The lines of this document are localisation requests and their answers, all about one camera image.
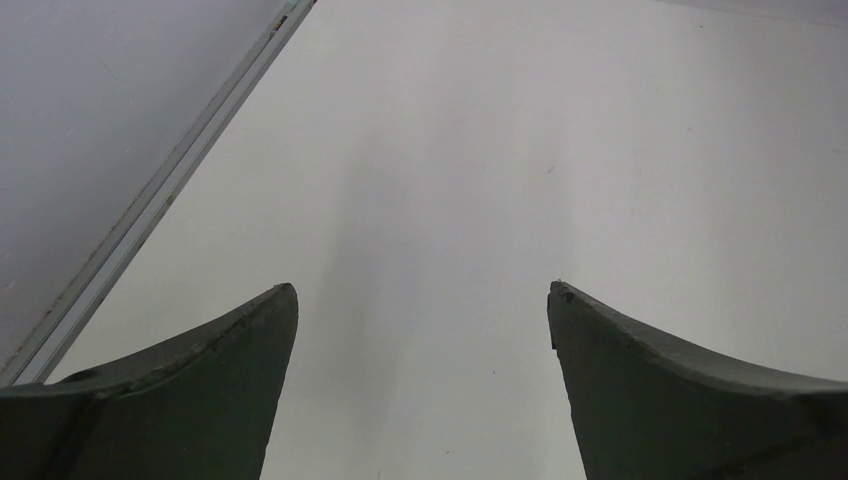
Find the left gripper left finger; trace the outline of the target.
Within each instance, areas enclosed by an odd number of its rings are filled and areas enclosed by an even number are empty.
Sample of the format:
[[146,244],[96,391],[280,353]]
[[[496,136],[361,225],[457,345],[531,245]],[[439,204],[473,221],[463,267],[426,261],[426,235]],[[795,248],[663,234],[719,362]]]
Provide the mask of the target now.
[[52,384],[1,392],[5,479],[257,479],[298,326],[290,284]]

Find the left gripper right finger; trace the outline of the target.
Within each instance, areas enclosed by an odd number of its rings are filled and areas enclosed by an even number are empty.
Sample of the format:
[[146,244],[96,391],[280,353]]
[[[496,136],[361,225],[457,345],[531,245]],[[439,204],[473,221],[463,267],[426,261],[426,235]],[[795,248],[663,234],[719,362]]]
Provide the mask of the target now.
[[843,479],[847,386],[729,357],[555,281],[552,347],[590,479]]

